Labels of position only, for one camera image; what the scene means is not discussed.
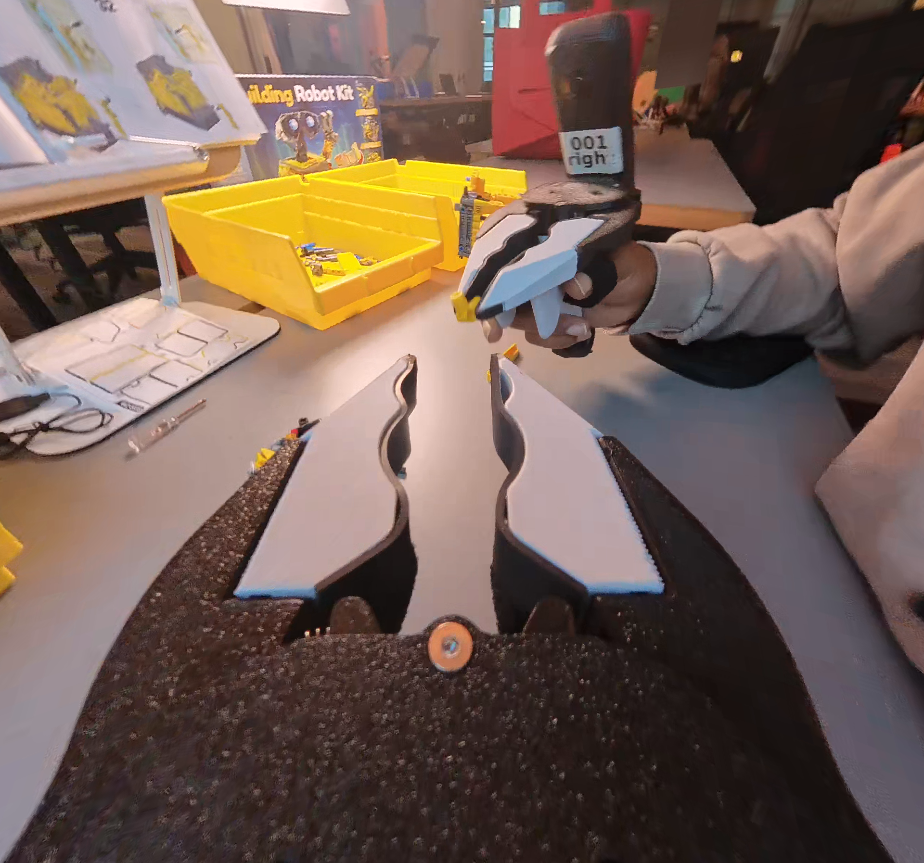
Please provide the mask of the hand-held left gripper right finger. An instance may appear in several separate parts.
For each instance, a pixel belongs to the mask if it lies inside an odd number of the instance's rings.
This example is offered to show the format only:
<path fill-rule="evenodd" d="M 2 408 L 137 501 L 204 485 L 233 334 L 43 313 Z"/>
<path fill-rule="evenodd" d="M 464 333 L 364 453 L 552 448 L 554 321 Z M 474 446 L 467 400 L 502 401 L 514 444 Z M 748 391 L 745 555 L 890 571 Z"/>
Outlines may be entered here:
<path fill-rule="evenodd" d="M 491 430 L 507 475 L 499 527 L 590 595 L 662 594 L 664 580 L 603 451 L 603 435 L 500 355 Z"/>

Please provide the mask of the sticker sheet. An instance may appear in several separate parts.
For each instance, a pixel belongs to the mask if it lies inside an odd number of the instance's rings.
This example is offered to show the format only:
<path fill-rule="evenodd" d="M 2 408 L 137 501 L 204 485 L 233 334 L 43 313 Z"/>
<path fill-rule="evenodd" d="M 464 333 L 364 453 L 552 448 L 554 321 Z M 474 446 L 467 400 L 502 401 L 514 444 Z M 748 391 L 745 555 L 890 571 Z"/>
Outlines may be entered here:
<path fill-rule="evenodd" d="M 138 299 L 31 350 L 36 375 L 106 409 L 158 407 L 258 344 L 240 326 Z"/>

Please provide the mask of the white book stand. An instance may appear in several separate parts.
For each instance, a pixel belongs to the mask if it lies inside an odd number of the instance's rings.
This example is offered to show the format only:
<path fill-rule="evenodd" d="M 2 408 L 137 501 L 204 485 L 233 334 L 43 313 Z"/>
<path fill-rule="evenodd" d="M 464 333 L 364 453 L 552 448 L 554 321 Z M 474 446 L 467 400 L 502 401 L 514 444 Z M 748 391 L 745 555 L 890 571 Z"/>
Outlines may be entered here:
<path fill-rule="evenodd" d="M 226 177 L 237 144 L 119 141 L 95 156 L 3 167 L 2 225 L 142 196 L 160 278 L 138 296 L 17 343 L 2 334 L 2 454 L 98 444 L 275 337 L 278 323 L 181 303 L 164 194 Z"/>

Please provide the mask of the pile of small connector pins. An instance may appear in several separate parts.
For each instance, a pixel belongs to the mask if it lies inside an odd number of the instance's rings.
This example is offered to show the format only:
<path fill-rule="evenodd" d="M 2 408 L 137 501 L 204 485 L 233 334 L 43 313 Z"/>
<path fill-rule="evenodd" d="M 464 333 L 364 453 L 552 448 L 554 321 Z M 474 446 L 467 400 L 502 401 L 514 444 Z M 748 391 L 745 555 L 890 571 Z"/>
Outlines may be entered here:
<path fill-rule="evenodd" d="M 317 419 L 299 418 L 295 428 L 288 431 L 277 441 L 263 446 L 249 466 L 249 474 L 254 475 L 272 460 L 287 444 L 300 441 L 319 421 Z"/>

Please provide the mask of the yellow plastic storage bin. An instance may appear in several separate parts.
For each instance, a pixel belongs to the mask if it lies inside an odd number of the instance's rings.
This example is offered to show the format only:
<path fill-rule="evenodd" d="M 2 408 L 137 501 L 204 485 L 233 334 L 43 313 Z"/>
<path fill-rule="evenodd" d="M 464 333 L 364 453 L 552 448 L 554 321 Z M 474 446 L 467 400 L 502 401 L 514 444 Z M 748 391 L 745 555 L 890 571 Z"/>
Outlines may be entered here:
<path fill-rule="evenodd" d="M 359 197 L 372 208 L 429 219 L 440 235 L 443 261 L 456 272 L 465 265 L 458 254 L 459 206 L 463 195 L 478 196 L 472 232 L 487 216 L 519 198 L 527 188 L 524 171 L 491 166 L 395 159 L 312 173 L 306 182 L 325 195 Z"/>
<path fill-rule="evenodd" d="M 196 190 L 167 196 L 164 205 L 202 279 L 318 330 L 428 281 L 444 258 L 429 219 L 375 209 L 355 196 L 325 195 L 306 178 Z M 309 242 L 380 262 L 319 281 L 295 255 L 296 245 Z"/>
<path fill-rule="evenodd" d="M 23 545 L 3 523 L 0 526 L 0 593 L 3 596 L 16 582 L 16 575 L 9 565 L 22 552 Z"/>

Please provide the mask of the blue toy kit box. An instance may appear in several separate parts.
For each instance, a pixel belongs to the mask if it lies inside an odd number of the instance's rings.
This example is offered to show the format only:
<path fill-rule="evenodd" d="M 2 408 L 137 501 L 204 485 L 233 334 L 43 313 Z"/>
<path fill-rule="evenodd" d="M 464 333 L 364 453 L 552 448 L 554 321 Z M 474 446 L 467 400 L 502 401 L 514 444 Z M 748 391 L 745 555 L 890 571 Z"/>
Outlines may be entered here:
<path fill-rule="evenodd" d="M 306 175 L 384 159 L 379 80 L 354 75 L 239 74 L 266 127 L 247 148 L 254 180 Z"/>

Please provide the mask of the red tote bag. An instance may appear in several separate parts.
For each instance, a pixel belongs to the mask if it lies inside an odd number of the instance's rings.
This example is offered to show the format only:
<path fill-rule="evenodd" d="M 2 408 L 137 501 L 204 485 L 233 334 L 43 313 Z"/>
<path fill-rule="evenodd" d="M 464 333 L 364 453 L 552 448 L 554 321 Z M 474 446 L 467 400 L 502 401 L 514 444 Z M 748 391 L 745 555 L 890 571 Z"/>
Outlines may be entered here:
<path fill-rule="evenodd" d="M 632 130 L 632 98 L 651 24 L 648 10 L 617 12 L 613 0 L 525 0 L 518 28 L 494 33 L 493 152 L 560 158 L 589 174 L 561 133 Z"/>

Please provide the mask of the heap of grey blue pieces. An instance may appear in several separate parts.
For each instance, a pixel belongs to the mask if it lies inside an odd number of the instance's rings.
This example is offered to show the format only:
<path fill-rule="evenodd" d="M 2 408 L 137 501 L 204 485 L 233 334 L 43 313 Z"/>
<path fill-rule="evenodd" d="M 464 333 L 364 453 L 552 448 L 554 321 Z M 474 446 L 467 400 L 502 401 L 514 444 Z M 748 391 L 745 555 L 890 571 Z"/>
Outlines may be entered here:
<path fill-rule="evenodd" d="M 368 255 L 350 251 L 336 251 L 315 242 L 295 246 L 295 255 L 316 280 L 344 278 L 364 272 L 379 264 L 379 260 Z"/>

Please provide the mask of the yellow toy robot model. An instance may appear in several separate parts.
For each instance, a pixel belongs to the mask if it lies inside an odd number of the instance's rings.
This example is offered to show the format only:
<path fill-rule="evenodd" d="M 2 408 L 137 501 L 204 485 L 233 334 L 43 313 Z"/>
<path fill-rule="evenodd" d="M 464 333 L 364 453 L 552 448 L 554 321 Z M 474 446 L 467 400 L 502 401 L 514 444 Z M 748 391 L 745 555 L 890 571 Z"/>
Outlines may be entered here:
<path fill-rule="evenodd" d="M 458 213 L 457 254 L 459 258 L 468 259 L 484 221 L 518 197 L 519 193 L 514 191 L 489 190 L 486 179 L 478 174 L 467 177 L 459 201 L 455 204 Z"/>

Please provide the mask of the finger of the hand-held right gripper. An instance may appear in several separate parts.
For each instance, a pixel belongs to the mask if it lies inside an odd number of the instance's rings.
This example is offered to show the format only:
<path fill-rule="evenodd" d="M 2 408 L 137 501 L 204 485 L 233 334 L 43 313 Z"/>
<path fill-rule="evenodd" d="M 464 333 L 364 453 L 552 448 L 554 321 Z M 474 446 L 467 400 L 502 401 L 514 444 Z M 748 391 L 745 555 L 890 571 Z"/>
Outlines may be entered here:
<path fill-rule="evenodd" d="M 482 229 L 471 248 L 459 285 L 465 299 L 483 300 L 501 269 L 535 246 L 538 236 L 537 218 L 526 213 L 505 215 L 488 230 Z"/>
<path fill-rule="evenodd" d="M 593 252 L 583 249 L 583 242 L 606 222 L 605 217 L 572 217 L 546 224 L 536 218 L 538 243 L 501 269 L 479 303 L 478 318 L 514 318 L 525 303 L 533 304 L 536 318 L 556 318 L 564 285 Z"/>

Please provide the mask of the clear-handled small screwdriver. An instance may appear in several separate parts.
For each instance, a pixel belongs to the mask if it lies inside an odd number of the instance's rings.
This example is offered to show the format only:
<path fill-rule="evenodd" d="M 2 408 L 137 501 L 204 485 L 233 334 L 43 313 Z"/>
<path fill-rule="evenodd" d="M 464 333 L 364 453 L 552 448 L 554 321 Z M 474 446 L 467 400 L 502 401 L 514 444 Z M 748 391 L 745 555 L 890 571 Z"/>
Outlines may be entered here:
<path fill-rule="evenodd" d="M 155 427 L 143 434 L 133 437 L 128 442 L 128 457 L 136 457 L 143 454 L 157 442 L 163 440 L 172 432 L 175 432 L 187 420 L 199 413 L 207 405 L 206 398 L 200 398 L 190 407 L 176 415 L 161 420 Z"/>

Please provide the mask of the instruction booklet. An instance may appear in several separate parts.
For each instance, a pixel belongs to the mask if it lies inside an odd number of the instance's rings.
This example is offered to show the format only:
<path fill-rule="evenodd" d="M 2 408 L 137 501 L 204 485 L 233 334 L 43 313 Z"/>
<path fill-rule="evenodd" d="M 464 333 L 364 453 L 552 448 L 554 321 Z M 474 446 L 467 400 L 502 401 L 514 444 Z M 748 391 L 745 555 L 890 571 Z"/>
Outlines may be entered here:
<path fill-rule="evenodd" d="M 2 167 L 265 131 L 193 0 L 1 0 Z"/>

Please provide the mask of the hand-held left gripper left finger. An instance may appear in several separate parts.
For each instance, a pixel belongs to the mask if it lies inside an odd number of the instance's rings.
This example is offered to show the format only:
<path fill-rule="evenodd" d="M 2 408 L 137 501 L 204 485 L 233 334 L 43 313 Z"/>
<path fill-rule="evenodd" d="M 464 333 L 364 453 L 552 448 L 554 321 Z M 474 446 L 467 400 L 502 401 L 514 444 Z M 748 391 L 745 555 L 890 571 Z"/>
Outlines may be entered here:
<path fill-rule="evenodd" d="M 407 527 L 417 381 L 417 358 L 401 356 L 302 437 L 238 599 L 314 599 Z"/>

